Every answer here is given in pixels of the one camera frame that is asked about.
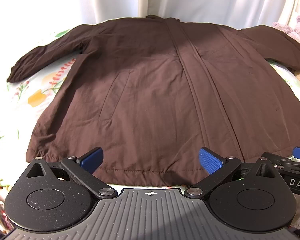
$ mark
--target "gray ribbed plate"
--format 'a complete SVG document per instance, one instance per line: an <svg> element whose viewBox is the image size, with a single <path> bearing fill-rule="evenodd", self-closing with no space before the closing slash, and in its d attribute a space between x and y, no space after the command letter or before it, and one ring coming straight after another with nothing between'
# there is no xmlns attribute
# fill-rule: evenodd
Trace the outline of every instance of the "gray ribbed plate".
<svg viewBox="0 0 300 240"><path fill-rule="evenodd" d="M124 189L114 199L100 200L80 224L56 233L29 233L17 228L7 240L279 240L298 239L287 229L267 234L236 231L212 216L205 203L188 199L178 189Z"/></svg>

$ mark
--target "jacket pocket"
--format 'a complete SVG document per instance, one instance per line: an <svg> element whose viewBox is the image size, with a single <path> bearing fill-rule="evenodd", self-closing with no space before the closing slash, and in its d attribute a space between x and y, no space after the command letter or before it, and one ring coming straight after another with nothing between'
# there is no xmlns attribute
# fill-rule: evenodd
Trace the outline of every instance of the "jacket pocket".
<svg viewBox="0 0 300 240"><path fill-rule="evenodd" d="M119 72L114 79L106 99L103 103L99 119L106 121L111 119L114 111L119 103L119 100L123 94L124 88L127 84L130 72Z"/></svg>

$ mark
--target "silver screw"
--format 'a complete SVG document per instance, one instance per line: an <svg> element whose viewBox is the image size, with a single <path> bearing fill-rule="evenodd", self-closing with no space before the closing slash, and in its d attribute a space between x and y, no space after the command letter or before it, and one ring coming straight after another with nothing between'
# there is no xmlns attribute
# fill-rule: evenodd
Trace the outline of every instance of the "silver screw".
<svg viewBox="0 0 300 240"><path fill-rule="evenodd" d="M191 187L187 189L187 192L190 196L199 196L203 191L198 187Z"/></svg>
<svg viewBox="0 0 300 240"><path fill-rule="evenodd" d="M102 188L101 190L99 190L99 194L103 195L103 196L110 196L113 193L114 193L114 190L109 187L105 187L105 188Z"/></svg>

